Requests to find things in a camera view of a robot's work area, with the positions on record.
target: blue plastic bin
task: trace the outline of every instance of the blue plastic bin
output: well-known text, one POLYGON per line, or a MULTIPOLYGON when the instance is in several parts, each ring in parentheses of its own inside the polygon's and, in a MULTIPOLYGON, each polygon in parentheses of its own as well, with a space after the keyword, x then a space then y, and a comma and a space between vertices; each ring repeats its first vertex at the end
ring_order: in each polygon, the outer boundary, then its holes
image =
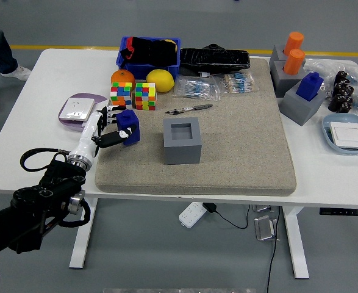
MULTIPOLYGON (((119 51, 126 49, 126 42, 128 38, 130 37, 127 36, 122 38, 119 51)), ((180 66, 180 44, 181 44, 180 39, 179 38, 148 38, 148 37, 140 37, 140 38, 144 38, 146 40, 152 40, 152 41, 166 40, 166 39, 174 41, 177 44, 177 64, 168 67, 156 67, 150 64, 127 63, 125 64, 123 69, 129 70, 134 75, 135 79, 146 79, 146 76, 149 74, 150 71, 155 69, 164 69, 170 72, 173 76, 173 79, 175 79, 176 75, 179 73, 179 66, 180 66)), ((116 65, 120 68, 120 65, 122 63, 123 63, 123 58, 119 52, 118 58, 116 58, 116 65)))

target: white sneaker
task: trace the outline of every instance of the white sneaker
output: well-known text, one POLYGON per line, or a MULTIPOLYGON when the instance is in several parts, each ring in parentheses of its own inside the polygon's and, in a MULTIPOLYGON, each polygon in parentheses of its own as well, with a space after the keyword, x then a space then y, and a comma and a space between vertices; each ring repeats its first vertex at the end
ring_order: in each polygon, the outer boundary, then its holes
POLYGON ((6 78, 17 78, 21 81, 27 81, 28 77, 30 76, 31 71, 28 68, 25 68, 23 66, 18 66, 14 72, 11 73, 1 73, 2 76, 6 78))

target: orange cylinder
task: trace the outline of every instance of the orange cylinder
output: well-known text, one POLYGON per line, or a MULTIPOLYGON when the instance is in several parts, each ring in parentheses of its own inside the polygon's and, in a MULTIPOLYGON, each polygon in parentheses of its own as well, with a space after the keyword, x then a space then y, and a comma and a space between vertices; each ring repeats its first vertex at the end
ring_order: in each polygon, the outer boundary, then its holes
POLYGON ((288 36, 286 46, 284 47, 283 54, 288 56, 292 49, 299 49, 303 42, 303 34, 300 32, 291 32, 288 36))
POLYGON ((296 75, 301 68, 302 62, 305 59, 305 52, 301 49, 292 49, 290 55, 287 57, 286 64, 283 71, 286 74, 296 75))

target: yellow lemon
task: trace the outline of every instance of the yellow lemon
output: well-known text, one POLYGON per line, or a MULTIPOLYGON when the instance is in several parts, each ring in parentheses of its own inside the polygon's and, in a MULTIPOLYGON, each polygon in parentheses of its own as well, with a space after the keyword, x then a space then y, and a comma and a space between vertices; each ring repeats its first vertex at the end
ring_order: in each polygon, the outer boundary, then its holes
POLYGON ((154 82, 160 93, 169 92, 174 87, 173 76, 164 69, 152 70, 146 77, 146 82, 154 82))

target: orange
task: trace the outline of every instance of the orange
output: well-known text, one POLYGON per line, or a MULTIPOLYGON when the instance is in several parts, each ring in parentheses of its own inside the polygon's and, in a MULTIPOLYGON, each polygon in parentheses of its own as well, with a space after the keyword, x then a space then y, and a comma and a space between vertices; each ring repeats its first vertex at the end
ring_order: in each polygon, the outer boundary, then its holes
POLYGON ((111 84, 113 82, 131 82, 132 83, 132 89, 135 89, 135 78, 134 75, 126 70, 126 69, 119 69, 116 70, 116 72, 111 75, 111 84))

